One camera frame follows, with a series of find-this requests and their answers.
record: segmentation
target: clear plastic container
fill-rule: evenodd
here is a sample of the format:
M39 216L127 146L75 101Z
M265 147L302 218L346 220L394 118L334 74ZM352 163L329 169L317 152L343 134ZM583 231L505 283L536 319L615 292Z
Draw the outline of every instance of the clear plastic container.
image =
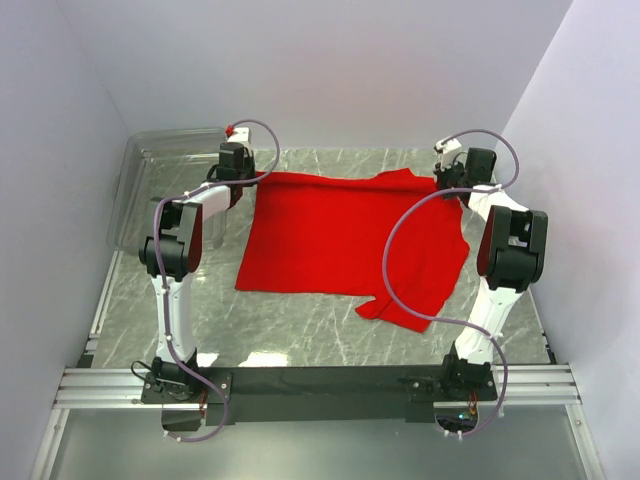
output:
M148 202L198 187L211 165L218 163L223 128L165 130L134 135L125 151L118 193L109 225L109 245L137 255ZM203 225L203 242L222 245L226 212Z

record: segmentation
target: white panel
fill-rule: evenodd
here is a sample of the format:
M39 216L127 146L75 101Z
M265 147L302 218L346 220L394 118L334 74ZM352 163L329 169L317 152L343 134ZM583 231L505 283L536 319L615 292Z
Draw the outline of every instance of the white panel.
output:
M570 0L60 4L134 132L252 116L288 146L430 147L504 128Z
M0 477L86 342L127 133L55 2L0 1Z
M610 479L640 469L638 18L636 0L576 0L505 130L522 157L510 193L549 214L538 309Z

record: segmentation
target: marble surface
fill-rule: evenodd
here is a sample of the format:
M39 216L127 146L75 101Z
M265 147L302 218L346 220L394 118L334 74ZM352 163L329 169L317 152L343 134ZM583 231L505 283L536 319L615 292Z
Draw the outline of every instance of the marble surface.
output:
M258 151L264 168L272 151ZM100 340L93 367L128 367L150 361L157 342L155 297L145 267L137 258L137 238L146 201L153 195L182 193L204 178L212 159L202 155L164 156L145 153L145 175L134 199L125 231L129 253L122 253L103 309ZM431 150L290 149L279 170L331 177L365 178L384 170L410 167L430 175ZM251 229L255 189L245 190L228 212L221 248L214 248L216 227L208 225L200 269L192 291L193 330L199 362L237 365L393 365L440 363L461 328L432 323L418 334L378 320L359 317L354 308L367 298L320 294L238 292L234 283ZM454 293L441 315L465 319L473 306L479 279L475 257L484 229L482 220L465 210L461 228L471 252ZM501 343L510 363L548 363L545 341L532 297L527 292L514 306Z

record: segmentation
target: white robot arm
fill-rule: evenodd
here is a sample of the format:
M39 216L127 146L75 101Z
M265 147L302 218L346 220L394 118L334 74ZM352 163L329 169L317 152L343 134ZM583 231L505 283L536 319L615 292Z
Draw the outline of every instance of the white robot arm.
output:
M219 164L215 170L216 179L234 180L255 177L253 149L249 128L236 127L233 134L221 145ZM203 184L211 183L208 179ZM196 342L193 338L190 318L191 284L193 273L198 268L202 254L202 224L218 213L222 213L238 201L241 187L214 186L190 197L186 201L172 202L165 207L163 230L177 230L161 236L162 254L167 269L169 297L169 319L173 336L173 346L182 362L195 359ZM149 212L153 212L157 200L151 201ZM162 278L158 275L153 248L153 232L149 232L140 249L140 260L147 265L152 275L151 282L156 293L158 309L158 348L156 357L163 362L173 363L165 338Z
M523 207L503 190L495 191L496 185L491 183L495 152L479 148L463 152L456 139L437 142L434 148L439 157L434 171L439 189L494 191L474 191L460 200L486 222L477 260L480 287L468 321L499 336L513 305L542 274L547 215ZM465 153L463 163L458 158ZM493 361L494 348L487 336L466 327L452 354L456 362L466 363L471 370L483 365L486 369Z

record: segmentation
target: purple cable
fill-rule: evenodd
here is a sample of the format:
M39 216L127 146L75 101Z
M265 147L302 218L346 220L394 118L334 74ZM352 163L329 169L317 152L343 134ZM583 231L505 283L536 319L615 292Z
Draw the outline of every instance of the purple cable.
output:
M520 174L520 160L518 159L518 155L517 155L516 151L514 150L514 148L511 146L511 144L509 142L507 142L507 140L505 140L501 135L498 135L495 132L492 132L490 130L480 129L480 128L472 129L472 130L465 130L463 132L460 132L460 133L457 133L455 135L451 135L451 136L447 137L445 140L442 141L442 143L443 144L447 143L449 140L452 140L453 138L456 138L456 137L461 137L462 135L466 135L467 133L486 133L487 135L491 135L492 137L495 137L498 140L500 140L507 147L507 149L509 150L509 152L513 156L513 161L514 161L514 164L515 164L515 173L513 175L513 178L511 178L511 180L509 180L502 187L496 187L496 188L492 188L490 190L479 190L479 189L473 189L473 188L449 188L449 189L446 189L446 190L438 190L437 192L433 192L432 194L427 195L422 200L419 200L418 202L416 202L416 204L413 205L409 210L407 210L404 213L404 215L402 215L402 217L400 217L400 219L396 222L394 227L391 229L391 233L389 234L389 237L387 238L387 243L384 246L384 253L382 255L382 279L384 280L385 288L387 289L387 292L389 292L389 295L391 296L393 301L396 302L398 304L398 306L400 306L400 308L402 308L405 312L408 312L411 315L414 315L414 316L416 316L418 318L422 318L424 320L429 320L429 321L432 321L432 322L449 323L449 324L453 324L453 325L460 325L462 327L470 327L470 328L473 328L474 330L477 330L478 332L480 332L483 335L487 336L489 338L489 340L491 340L491 343L496 348L496 351L498 352L498 355L500 356L500 359L502 360L502 366L504 368L504 378L502 380L502 389L500 390L500 396L498 397L498 402L496 403L495 408L493 409L491 414L486 418L486 420L484 420L480 425L478 425L473 430L470 430L469 432L462 433L461 435L463 437L479 433L489 423L491 423L491 421L500 412L500 408L502 407L502 404L504 403L505 395L507 394L507 381L509 379L509 366L507 365L507 359L504 356L504 352L500 348L500 345L498 344L498 341L493 337L493 335L491 335L491 333L488 330L486 330L486 329L484 329L484 328L482 328L482 327L480 327L478 325L475 325L475 324L470 323L470 322L466 322L464 320L455 320L453 318L445 318L445 317L436 317L436 316L426 315L424 313L417 312L416 310L412 309L411 307L406 305L404 302L402 302L402 300L400 300L400 298L398 298L398 295L396 294L396 292L393 291L393 288L391 287L391 282L389 281L388 264L389 264L389 252L391 250L391 243L393 242L393 239L396 236L396 233L398 233L398 230L400 229L402 224L407 220L407 218L409 218L411 216L411 214L413 214L418 208L420 208L422 205L427 203L429 200L432 200L432 199L434 199L436 197L440 197L442 195L447 195L447 194L452 194L452 193L491 194L491 193L495 193L495 192L499 191L501 188L506 188L506 187L508 187L510 185L513 185L513 183L518 178L518 175Z
M271 130L271 128L267 124L261 122L260 120L254 120L251 118L237 121L231 124L231 126L237 127L238 125L241 125L243 123L255 123L257 125L261 125L273 137L273 141L275 142L275 145L276 145L276 156L273 160L273 163L269 166L269 168L262 175L256 178L247 179L247 180L229 180L225 182L210 183L210 184L202 185L196 188L192 192L189 192L188 195L178 195L175 197L164 198L158 203L158 206L156 207L156 211L153 215L153 245L156 250L156 261L158 262L158 270L160 272L160 277L162 279L162 288L163 288L162 310L163 310L164 329L165 329L164 335L167 340L167 347L169 348L169 353L171 354L171 358L173 358L173 361L176 362L176 365L178 365L178 367L180 367L189 375L201 381L209 388L211 388L222 400L222 405L224 408L224 413L222 415L222 420L220 420L220 424L213 431L207 433L206 435L203 435L201 437L181 437L180 435L177 435L173 432L168 433L168 435L171 438L174 438L179 442L190 442L190 443L201 442L203 440L208 440L214 435L216 435L220 430L222 430L222 427L224 427L225 423L229 418L229 402L227 401L227 398L224 396L224 393L222 393L222 391L216 385L214 385L211 381L209 381L202 375L194 372L189 367L187 367L178 358L175 348L173 347L173 336L171 334L171 321L170 321L171 319L169 317L169 294L170 294L169 284L167 282L167 271L165 270L164 262L162 261L162 252L160 250L160 217L162 216L162 211L164 209L164 206L169 202L187 200L189 197L202 193L212 187L218 187L218 186L224 186L224 185L245 185L248 183L259 182L260 180L263 180L266 177L268 177L271 174L271 172L273 172L273 170L278 165L278 161L280 160L280 143L278 142L278 137L276 136L275 132Z

